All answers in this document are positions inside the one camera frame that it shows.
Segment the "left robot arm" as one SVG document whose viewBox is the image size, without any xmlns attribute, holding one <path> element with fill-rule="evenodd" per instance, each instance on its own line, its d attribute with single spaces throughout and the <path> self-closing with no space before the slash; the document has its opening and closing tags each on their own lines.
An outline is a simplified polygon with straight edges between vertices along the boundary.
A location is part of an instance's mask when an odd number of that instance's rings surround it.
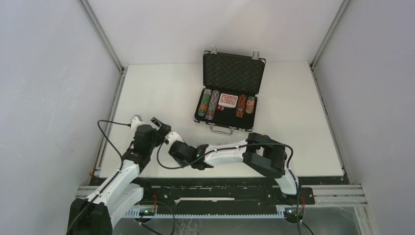
<svg viewBox="0 0 415 235">
<path fill-rule="evenodd" d="M 118 221 L 137 202 L 149 203 L 153 191 L 134 184 L 150 162 L 153 150 L 164 143 L 171 126 L 151 118 L 152 127 L 134 115 L 127 124 L 135 133 L 124 154 L 119 150 L 120 166 L 91 194 L 76 198 L 69 211 L 68 235 L 110 235 Z"/>
</svg>

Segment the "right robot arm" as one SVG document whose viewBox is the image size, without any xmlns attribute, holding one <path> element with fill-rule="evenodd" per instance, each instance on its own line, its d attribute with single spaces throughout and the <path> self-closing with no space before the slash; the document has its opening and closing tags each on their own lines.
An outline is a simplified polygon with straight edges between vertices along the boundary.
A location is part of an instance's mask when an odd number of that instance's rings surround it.
<svg viewBox="0 0 415 235">
<path fill-rule="evenodd" d="M 179 168 L 190 166 L 205 170 L 220 165 L 244 163 L 260 175 L 274 179 L 287 203 L 294 204 L 302 198 L 298 177 L 289 167 L 294 153 L 292 147 L 266 135 L 252 132 L 240 142 L 193 147 L 186 144 L 179 134 L 171 132 L 164 143 L 168 146 L 168 154 L 179 164 Z"/>
</svg>

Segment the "black poker set case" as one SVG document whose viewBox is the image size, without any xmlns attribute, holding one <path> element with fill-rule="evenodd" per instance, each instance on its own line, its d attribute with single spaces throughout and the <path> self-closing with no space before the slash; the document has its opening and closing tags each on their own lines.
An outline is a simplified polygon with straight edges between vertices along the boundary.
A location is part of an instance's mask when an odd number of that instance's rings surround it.
<svg viewBox="0 0 415 235">
<path fill-rule="evenodd" d="M 202 59 L 203 89 L 194 112 L 194 122 L 224 127 L 231 131 L 252 132 L 266 59 L 260 58 L 257 51 L 252 56 L 245 56 L 218 52 L 216 47 L 204 51 Z M 207 118 L 207 113 L 201 110 L 206 90 L 252 99 L 251 112 L 247 113 L 245 108 L 240 112 L 237 105 L 220 109 L 220 104 L 217 103 L 212 117 Z"/>
</svg>

